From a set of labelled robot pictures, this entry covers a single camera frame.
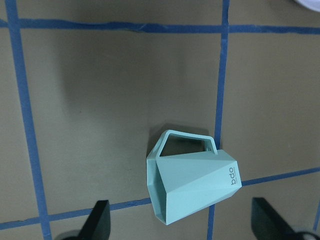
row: handle hole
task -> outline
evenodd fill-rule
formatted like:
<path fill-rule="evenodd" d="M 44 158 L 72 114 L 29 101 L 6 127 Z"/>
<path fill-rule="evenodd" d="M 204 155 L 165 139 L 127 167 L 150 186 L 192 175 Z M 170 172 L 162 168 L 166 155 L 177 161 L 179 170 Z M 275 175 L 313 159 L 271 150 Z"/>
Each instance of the handle hole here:
<path fill-rule="evenodd" d="M 160 154 L 161 157 L 191 154 L 205 151 L 205 141 L 169 136 Z"/>

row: mint green container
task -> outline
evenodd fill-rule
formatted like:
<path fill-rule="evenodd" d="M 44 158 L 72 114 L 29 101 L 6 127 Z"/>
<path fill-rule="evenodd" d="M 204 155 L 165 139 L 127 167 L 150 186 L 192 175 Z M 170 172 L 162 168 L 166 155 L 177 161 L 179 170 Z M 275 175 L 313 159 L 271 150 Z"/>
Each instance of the mint green container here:
<path fill-rule="evenodd" d="M 169 136 L 204 141 L 205 151 L 160 156 Z M 168 225 L 231 197 L 242 187 L 238 164 L 210 136 L 165 131 L 146 158 L 156 217 Z"/>

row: logo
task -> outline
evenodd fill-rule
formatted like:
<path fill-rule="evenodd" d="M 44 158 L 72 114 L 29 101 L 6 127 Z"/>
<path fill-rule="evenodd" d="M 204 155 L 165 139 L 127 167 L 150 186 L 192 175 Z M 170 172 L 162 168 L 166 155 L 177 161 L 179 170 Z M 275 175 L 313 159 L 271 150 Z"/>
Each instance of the logo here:
<path fill-rule="evenodd" d="M 231 185 L 234 185 L 238 182 L 237 176 L 236 176 L 236 170 L 234 167 L 229 168 L 229 176 L 231 178 Z"/>

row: handle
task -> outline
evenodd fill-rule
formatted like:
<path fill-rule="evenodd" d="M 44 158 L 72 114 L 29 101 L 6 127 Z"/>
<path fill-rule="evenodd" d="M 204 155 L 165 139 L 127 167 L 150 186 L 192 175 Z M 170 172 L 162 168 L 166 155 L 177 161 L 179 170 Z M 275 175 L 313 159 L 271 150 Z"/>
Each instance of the handle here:
<path fill-rule="evenodd" d="M 175 137 L 180 137 L 184 139 L 202 140 L 204 141 L 205 151 L 213 152 L 215 155 L 218 154 L 215 140 L 211 136 L 198 135 L 198 134 L 175 131 L 175 130 L 166 130 L 162 133 L 158 142 L 155 144 L 154 148 L 151 151 L 151 154 L 155 155 L 156 158 L 160 157 L 160 154 L 164 149 L 169 136 L 175 136 Z"/>

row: black object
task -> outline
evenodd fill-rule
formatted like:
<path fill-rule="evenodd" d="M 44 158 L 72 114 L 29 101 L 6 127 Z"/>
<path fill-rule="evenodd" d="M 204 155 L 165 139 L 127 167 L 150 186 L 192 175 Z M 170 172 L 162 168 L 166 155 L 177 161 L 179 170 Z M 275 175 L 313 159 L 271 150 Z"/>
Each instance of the black object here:
<path fill-rule="evenodd" d="M 78 236 L 63 240 L 108 240 L 111 230 L 108 200 L 97 201 Z"/>
<path fill-rule="evenodd" d="M 258 240 L 320 240 L 312 232 L 295 232 L 263 197 L 252 198 L 251 228 Z"/>

